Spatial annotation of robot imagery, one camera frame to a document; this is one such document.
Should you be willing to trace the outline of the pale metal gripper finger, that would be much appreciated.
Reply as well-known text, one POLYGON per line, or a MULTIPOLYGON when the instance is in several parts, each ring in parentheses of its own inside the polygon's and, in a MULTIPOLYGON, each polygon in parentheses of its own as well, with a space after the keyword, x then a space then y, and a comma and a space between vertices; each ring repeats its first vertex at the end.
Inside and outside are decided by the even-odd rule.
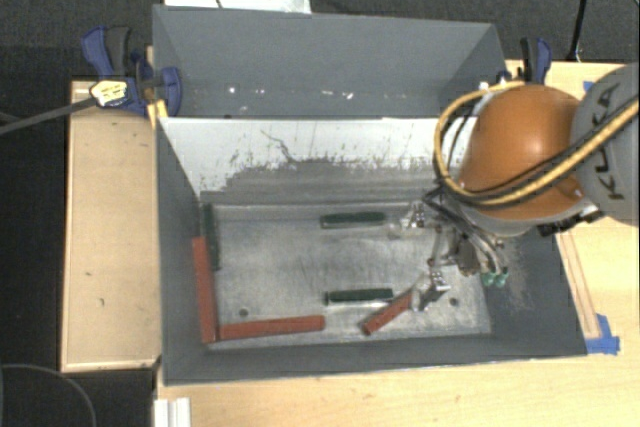
POLYGON ((424 312, 450 290, 451 285, 440 271, 423 272, 411 287, 410 310, 424 312))
POLYGON ((417 237, 424 235, 427 228, 424 203, 413 202, 406 213, 391 218, 387 233, 390 238, 417 237))

